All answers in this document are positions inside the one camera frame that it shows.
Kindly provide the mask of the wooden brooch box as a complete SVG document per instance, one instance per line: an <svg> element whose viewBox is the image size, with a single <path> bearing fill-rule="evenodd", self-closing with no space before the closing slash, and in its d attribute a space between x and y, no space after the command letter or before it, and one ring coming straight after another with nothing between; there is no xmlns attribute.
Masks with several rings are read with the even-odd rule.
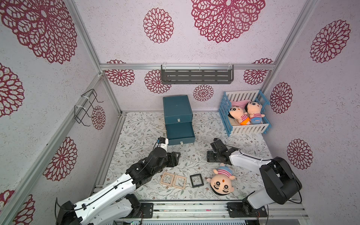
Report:
<svg viewBox="0 0 360 225"><path fill-rule="evenodd" d="M187 181L186 177L175 175L172 186L179 189L185 189L186 181Z"/></svg>
<svg viewBox="0 0 360 225"><path fill-rule="evenodd" d="M172 186L173 185L173 181L174 181L175 175L172 173L168 173L168 172L164 172L160 183L162 185L167 185L167 186Z"/></svg>

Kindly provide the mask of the small black brooch box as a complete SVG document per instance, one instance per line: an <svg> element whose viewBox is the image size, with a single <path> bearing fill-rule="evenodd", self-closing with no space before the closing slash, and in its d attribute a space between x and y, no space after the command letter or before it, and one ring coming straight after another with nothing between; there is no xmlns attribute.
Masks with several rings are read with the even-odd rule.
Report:
<svg viewBox="0 0 360 225"><path fill-rule="evenodd" d="M191 175L190 181L192 188L202 187L204 185L204 181L200 173Z"/></svg>
<svg viewBox="0 0 360 225"><path fill-rule="evenodd" d="M217 154L213 151L207 151L206 158L209 163L221 163L221 160L217 158Z"/></svg>

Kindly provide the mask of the teal drawer cabinet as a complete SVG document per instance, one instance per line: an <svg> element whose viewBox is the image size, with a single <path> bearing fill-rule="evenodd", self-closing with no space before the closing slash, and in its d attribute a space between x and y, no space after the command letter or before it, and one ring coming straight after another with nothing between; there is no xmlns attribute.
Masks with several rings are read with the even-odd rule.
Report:
<svg viewBox="0 0 360 225"><path fill-rule="evenodd" d="M194 143L193 112L188 96L163 97L163 107L169 145Z"/></svg>

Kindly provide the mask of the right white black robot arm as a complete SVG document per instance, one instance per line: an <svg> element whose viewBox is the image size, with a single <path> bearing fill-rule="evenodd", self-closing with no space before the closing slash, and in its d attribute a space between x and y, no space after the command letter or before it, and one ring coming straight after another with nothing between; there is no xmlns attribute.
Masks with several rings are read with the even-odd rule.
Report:
<svg viewBox="0 0 360 225"><path fill-rule="evenodd" d="M219 138L214 138L211 147L212 150L207 152L207 161L219 162L220 166L213 170L214 176L207 182L216 195L226 196L235 190L232 182L236 177L230 166L260 173L264 187L242 200L242 211L246 214L272 203L285 204L302 189L300 180L281 157L267 159L251 156L239 148L225 145Z"/></svg>

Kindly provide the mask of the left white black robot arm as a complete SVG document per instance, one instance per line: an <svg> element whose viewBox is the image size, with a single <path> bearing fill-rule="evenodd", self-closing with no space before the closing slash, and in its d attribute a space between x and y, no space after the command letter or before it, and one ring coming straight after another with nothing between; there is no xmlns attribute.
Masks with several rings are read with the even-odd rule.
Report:
<svg viewBox="0 0 360 225"><path fill-rule="evenodd" d="M105 225L118 218L138 215L141 203L134 194L136 189L151 181L164 168L177 166L180 156L179 152L167 152L166 147L156 147L147 157L134 163L113 183L92 196L76 203L57 203L56 224Z"/></svg>

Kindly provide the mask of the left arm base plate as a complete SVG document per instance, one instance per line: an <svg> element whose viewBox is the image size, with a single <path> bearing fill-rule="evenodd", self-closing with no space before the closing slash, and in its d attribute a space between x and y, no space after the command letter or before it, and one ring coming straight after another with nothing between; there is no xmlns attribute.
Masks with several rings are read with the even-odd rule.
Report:
<svg viewBox="0 0 360 225"><path fill-rule="evenodd" d="M140 210L139 210L139 218L152 218L154 211L154 204L153 203L141 203Z"/></svg>

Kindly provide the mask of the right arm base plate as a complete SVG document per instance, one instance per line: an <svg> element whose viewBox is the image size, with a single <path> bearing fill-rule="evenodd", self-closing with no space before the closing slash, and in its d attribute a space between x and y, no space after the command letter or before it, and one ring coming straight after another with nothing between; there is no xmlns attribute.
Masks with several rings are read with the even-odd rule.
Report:
<svg viewBox="0 0 360 225"><path fill-rule="evenodd" d="M228 202L227 211L231 218L266 218L268 217L265 207L252 208L248 203Z"/></svg>

